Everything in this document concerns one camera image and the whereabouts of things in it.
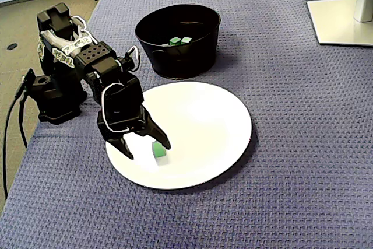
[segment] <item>white plate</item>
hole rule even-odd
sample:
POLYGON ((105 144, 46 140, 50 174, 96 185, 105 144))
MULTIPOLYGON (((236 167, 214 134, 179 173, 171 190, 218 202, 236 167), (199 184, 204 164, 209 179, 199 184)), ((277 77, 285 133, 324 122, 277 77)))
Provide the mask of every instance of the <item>white plate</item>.
POLYGON ((229 169, 251 137, 251 118, 244 104, 218 86, 178 82, 144 94, 152 119, 167 134, 171 150, 154 158, 154 139, 125 134, 130 160, 106 143, 113 166, 127 179, 156 189, 179 189, 207 182, 229 169))

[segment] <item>monitor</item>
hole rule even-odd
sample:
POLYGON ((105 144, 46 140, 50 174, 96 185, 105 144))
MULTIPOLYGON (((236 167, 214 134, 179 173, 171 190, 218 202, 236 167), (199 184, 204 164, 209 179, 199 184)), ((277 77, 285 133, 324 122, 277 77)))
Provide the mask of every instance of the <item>monitor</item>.
POLYGON ((320 44, 373 46, 373 0, 307 2, 320 44))

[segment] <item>green cube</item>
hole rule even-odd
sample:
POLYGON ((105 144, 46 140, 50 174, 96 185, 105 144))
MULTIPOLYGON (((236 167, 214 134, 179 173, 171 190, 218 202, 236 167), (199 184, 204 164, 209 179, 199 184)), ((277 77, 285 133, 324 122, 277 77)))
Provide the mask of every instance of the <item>green cube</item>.
POLYGON ((158 141, 152 143, 154 157, 164 157, 166 155, 166 149, 158 141))
POLYGON ((192 41, 192 39, 190 37, 184 37, 181 40, 181 44, 187 44, 187 43, 190 43, 191 41, 192 41))
POLYGON ((170 40, 170 45, 171 46, 180 45, 180 42, 181 42, 181 39, 179 37, 174 37, 170 40))

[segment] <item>black plastic bucket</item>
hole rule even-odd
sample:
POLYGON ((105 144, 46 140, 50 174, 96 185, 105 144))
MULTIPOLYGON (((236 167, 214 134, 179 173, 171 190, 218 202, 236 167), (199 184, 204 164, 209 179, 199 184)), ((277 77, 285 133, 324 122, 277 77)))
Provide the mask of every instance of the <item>black plastic bucket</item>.
POLYGON ((215 63, 219 25, 220 16, 214 10, 180 4, 145 16, 135 33, 157 74, 185 79, 209 70, 215 63), (192 41, 162 46, 174 37, 190 37, 192 41))

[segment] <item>white monitor base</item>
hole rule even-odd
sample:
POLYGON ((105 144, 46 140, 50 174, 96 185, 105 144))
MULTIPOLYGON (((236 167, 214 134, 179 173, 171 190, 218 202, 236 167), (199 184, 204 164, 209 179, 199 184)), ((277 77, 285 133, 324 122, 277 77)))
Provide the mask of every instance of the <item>white monitor base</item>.
POLYGON ((307 2, 320 44, 373 46, 373 22, 354 19, 356 0, 307 2))

